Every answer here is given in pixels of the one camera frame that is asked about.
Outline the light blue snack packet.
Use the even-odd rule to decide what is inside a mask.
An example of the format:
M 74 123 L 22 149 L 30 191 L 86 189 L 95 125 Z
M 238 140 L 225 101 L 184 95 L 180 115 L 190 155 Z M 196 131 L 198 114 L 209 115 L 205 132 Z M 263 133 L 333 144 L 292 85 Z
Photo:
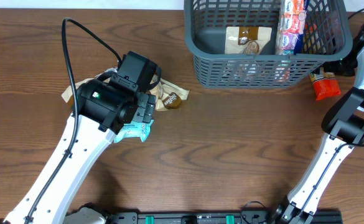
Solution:
M 114 139 L 114 143 L 118 143 L 125 138 L 139 138 L 144 142 L 151 132 L 151 125 L 154 120 L 150 120 L 148 123 L 132 121 L 129 124 L 125 124 Z

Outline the colourful tissue multipack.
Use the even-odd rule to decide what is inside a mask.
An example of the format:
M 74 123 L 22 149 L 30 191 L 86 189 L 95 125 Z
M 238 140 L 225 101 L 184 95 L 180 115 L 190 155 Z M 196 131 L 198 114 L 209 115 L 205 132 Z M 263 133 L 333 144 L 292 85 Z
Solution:
M 303 43 L 306 10 L 304 0 L 281 0 L 280 3 L 275 53 L 285 59 L 278 63 L 275 77 L 277 83 L 287 83 L 301 63 L 297 51 Z

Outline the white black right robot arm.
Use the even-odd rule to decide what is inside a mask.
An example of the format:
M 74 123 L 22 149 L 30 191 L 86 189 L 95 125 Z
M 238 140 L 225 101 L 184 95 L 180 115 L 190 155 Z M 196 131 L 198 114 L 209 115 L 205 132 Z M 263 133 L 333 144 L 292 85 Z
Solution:
M 316 213 L 319 200 L 343 160 L 355 147 L 364 147 L 364 25 L 350 53 L 339 61 L 327 62 L 324 69 L 354 76 L 354 86 L 326 113 L 317 154 L 269 223 L 332 223 L 333 213 Z

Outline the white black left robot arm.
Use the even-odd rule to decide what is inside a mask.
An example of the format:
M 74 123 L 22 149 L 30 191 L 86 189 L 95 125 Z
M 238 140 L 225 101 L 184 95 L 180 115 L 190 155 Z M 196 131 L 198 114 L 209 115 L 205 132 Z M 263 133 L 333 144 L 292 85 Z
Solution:
M 131 122 L 150 123 L 156 97 L 149 94 L 161 68 L 135 52 L 118 68 L 80 85 L 77 109 L 67 119 L 62 138 L 37 180 L 0 223 L 107 223 L 108 215 L 88 206 L 67 210 L 101 153 Z

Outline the dark grey plastic basket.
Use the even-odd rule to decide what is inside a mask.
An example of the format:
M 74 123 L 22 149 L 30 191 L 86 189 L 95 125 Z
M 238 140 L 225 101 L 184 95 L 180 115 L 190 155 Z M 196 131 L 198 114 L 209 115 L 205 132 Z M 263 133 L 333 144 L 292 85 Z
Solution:
M 276 53 L 280 1 L 185 0 L 185 42 L 194 55 L 197 80 L 206 88 L 287 88 L 352 49 L 342 0 L 310 0 L 301 52 Z M 229 27 L 270 27 L 271 40 L 258 55 L 226 54 Z

